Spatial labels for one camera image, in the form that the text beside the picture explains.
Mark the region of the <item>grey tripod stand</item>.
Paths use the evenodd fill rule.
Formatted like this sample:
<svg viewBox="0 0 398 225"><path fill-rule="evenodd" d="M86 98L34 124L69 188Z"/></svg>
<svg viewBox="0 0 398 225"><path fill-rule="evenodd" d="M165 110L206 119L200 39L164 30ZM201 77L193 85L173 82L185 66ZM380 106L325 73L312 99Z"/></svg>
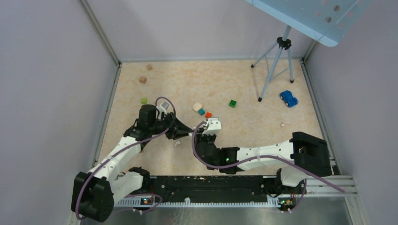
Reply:
<svg viewBox="0 0 398 225"><path fill-rule="evenodd" d="M291 31L291 26L287 25L286 29L284 31L284 34L281 37L278 37L276 42L273 43L273 45L268 48L268 50L266 50L266 52L264 54L262 54L252 65L251 68L255 68L256 65L262 60L265 59L266 63L267 63L267 77L266 77L266 81L263 85L263 88L259 94L258 97L258 102L261 102L263 100L263 97L265 95L266 89L269 85L269 83L274 80L275 78L277 78L279 75L283 74L286 71L289 71L289 75L290 75L290 83L294 83L294 76L293 76L293 67L292 67L292 54L291 54L291 40L288 39L288 36L290 34ZM268 58L267 55L274 49L278 47L277 52L276 52L276 56L273 59L272 65L269 65L268 62ZM288 57L288 67L285 68L284 70L282 70L281 72L279 72L278 74L275 75L275 71L276 71L276 66L280 60L281 54L283 51L287 52L287 57Z"/></svg>

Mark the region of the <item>near wooden cube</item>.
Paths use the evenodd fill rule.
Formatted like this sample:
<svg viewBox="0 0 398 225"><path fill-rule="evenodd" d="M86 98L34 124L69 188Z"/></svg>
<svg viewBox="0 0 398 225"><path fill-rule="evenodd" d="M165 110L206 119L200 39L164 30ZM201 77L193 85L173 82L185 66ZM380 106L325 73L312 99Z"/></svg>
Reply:
<svg viewBox="0 0 398 225"><path fill-rule="evenodd" d="M146 84L147 78L146 78L145 76L141 76L141 77L139 78L139 82L142 83L142 84Z"/></svg>

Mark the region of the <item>blue toy car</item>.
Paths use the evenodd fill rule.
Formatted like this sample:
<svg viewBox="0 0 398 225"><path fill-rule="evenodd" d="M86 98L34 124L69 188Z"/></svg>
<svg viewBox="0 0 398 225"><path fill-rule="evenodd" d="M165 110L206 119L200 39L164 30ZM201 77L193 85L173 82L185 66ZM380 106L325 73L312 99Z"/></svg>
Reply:
<svg viewBox="0 0 398 225"><path fill-rule="evenodd" d="M295 98L291 91L285 90L279 94L281 100L284 101L287 107L293 107L298 104L297 98Z"/></svg>

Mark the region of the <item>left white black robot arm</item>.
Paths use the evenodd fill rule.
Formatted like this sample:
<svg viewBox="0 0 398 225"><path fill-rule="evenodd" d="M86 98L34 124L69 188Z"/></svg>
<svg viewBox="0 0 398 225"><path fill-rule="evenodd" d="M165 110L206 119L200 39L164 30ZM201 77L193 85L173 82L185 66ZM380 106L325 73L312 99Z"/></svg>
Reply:
<svg viewBox="0 0 398 225"><path fill-rule="evenodd" d="M140 172L122 169L153 139L165 135L169 140L188 136L193 129L176 118L175 110L167 112L168 103L142 105L138 118L122 135L119 143L100 163L74 178L71 210L78 220L90 218L106 221L114 204L129 193L149 191L151 182Z"/></svg>

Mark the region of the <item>light blue perforated panel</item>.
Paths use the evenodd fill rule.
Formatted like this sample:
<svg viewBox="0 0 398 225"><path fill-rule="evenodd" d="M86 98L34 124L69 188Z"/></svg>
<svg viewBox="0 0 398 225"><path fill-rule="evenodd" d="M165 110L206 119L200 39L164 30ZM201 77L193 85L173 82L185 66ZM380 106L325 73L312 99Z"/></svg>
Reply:
<svg viewBox="0 0 398 225"><path fill-rule="evenodd" d="M336 46L370 0L247 0L247 3L327 47Z"/></svg>

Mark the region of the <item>far wooden cube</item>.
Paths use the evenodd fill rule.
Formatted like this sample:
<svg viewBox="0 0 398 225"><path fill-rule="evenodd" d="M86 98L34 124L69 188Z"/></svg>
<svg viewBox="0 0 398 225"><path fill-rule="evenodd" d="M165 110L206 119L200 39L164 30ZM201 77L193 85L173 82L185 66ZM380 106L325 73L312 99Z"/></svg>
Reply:
<svg viewBox="0 0 398 225"><path fill-rule="evenodd" d="M148 70L148 71L151 71L151 70L153 70L153 67L152 67L152 65L151 65L151 64L148 64L148 65L146 66L146 68L147 68L147 70Z"/></svg>

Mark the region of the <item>beige rounded block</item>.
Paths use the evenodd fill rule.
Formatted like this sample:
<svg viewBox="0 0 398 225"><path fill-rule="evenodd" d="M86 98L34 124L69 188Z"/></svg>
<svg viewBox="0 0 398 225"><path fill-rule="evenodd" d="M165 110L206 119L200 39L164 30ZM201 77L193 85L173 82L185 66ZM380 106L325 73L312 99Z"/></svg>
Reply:
<svg viewBox="0 0 398 225"><path fill-rule="evenodd" d="M198 112L200 109L202 109L203 108L203 105L201 104L201 103L199 103L199 102L196 102L193 106L192 106L192 109L193 109L193 111L195 111L195 112Z"/></svg>

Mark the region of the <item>teal small cube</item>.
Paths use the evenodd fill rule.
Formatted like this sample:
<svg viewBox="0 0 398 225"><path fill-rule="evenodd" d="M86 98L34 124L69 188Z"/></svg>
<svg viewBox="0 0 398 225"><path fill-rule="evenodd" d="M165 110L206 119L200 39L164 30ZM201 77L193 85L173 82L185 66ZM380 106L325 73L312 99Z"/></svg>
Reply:
<svg viewBox="0 0 398 225"><path fill-rule="evenodd" d="M199 113L200 116L203 116L206 112L203 109L199 109L198 113Z"/></svg>

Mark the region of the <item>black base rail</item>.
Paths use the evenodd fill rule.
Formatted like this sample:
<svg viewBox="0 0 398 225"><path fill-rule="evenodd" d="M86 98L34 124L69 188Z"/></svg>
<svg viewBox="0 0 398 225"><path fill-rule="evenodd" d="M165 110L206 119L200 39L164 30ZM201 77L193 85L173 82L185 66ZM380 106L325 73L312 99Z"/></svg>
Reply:
<svg viewBox="0 0 398 225"><path fill-rule="evenodd" d="M276 176L150 176L132 194L157 194L163 203L265 203L272 197L298 197L304 182L282 185Z"/></svg>

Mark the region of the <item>wooden cube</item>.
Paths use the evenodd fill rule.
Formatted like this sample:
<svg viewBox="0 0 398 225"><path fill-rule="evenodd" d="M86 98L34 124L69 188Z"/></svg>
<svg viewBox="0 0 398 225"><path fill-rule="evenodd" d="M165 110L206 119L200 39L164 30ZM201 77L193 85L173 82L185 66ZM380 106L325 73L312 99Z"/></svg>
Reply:
<svg viewBox="0 0 398 225"><path fill-rule="evenodd" d="M151 71L151 70L153 70L153 67L152 67L152 65L151 65L151 64L148 64L148 65L146 66L146 68L147 68L147 70L148 70L148 71Z"/></svg>
<svg viewBox="0 0 398 225"><path fill-rule="evenodd" d="M147 78L146 78L145 76L141 76L141 77L139 78L139 82L142 83L142 84L146 84Z"/></svg>

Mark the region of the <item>dark green toy brick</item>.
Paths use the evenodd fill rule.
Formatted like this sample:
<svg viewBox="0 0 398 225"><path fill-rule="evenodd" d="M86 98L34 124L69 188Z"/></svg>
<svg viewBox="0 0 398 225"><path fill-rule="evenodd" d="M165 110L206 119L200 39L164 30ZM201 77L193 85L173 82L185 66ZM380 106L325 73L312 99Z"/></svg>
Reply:
<svg viewBox="0 0 398 225"><path fill-rule="evenodd" d="M230 100L230 102L229 102L229 107L231 107L231 108L235 108L235 107L236 107L236 104L237 104L237 102L236 102L236 101L234 101L234 100Z"/></svg>

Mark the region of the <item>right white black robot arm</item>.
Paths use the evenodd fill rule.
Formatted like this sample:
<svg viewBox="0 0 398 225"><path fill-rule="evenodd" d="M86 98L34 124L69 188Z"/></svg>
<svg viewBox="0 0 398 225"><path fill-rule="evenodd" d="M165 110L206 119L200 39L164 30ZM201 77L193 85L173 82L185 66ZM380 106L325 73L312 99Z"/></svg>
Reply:
<svg viewBox="0 0 398 225"><path fill-rule="evenodd" d="M215 145L216 135L193 135L194 156L209 170L234 175L263 166L278 166L275 187L288 193L307 177L332 175L327 142L304 132L292 138L263 147L224 147Z"/></svg>

